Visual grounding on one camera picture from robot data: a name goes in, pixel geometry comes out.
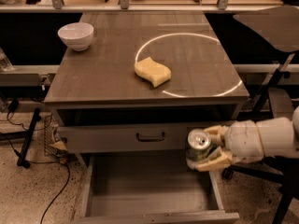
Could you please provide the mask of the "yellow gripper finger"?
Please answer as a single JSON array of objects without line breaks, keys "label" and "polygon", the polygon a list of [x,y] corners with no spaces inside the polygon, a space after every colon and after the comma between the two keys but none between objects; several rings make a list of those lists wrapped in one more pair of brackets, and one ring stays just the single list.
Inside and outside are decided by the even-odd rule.
[{"label": "yellow gripper finger", "polygon": [[233,163],[233,157],[229,152],[217,147],[208,151],[188,151],[186,162],[193,170],[208,172],[229,167]]},{"label": "yellow gripper finger", "polygon": [[228,131],[228,126],[215,125],[205,128],[205,132],[209,134],[211,141],[217,146],[224,146],[224,135]]}]

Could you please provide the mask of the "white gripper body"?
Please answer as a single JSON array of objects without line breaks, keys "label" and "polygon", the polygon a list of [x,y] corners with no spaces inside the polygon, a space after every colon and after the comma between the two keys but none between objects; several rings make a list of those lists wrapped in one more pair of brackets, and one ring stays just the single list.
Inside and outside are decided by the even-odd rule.
[{"label": "white gripper body", "polygon": [[235,122],[224,135],[225,147],[235,163],[251,163],[263,158],[263,147],[257,125],[252,120]]}]

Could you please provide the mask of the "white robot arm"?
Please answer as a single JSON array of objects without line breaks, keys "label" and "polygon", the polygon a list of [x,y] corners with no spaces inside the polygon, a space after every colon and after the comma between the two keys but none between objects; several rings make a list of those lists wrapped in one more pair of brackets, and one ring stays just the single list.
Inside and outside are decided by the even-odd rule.
[{"label": "white robot arm", "polygon": [[236,121],[229,126],[193,129],[186,142],[187,165],[199,172],[265,157],[298,158],[298,109],[287,118]]}]

